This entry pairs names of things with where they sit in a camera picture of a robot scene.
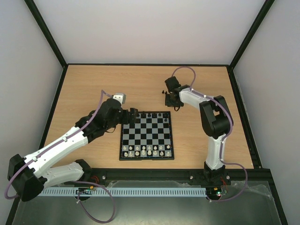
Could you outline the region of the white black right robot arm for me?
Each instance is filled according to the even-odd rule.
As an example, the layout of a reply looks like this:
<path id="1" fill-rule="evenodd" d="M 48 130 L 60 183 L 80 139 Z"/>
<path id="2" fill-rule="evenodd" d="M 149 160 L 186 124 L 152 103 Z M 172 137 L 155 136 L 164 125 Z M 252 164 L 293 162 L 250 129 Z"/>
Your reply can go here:
<path id="1" fill-rule="evenodd" d="M 203 175 L 208 183 L 216 183 L 225 174 L 224 149 L 233 129 L 233 119 L 223 96 L 207 96 L 188 85 L 180 85 L 175 76 L 165 80 L 168 93 L 165 105 L 180 108 L 184 104 L 200 111 L 202 128 L 209 137 L 208 155 Z"/>

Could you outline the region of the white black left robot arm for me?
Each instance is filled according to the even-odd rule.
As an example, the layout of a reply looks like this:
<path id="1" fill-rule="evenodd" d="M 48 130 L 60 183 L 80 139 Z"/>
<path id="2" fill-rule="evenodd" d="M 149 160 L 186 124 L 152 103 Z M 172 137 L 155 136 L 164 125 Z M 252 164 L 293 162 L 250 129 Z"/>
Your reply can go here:
<path id="1" fill-rule="evenodd" d="M 121 97 L 109 98 L 49 145 L 24 157 L 19 154 L 11 157 L 7 179 L 8 186 L 16 191 L 15 196 L 27 202 L 50 186 L 85 179 L 90 169 L 84 160 L 66 166 L 53 165 L 74 150 L 103 136 L 109 129 L 116 128 L 118 124 L 134 123 L 138 110 L 123 109 L 123 102 Z"/>

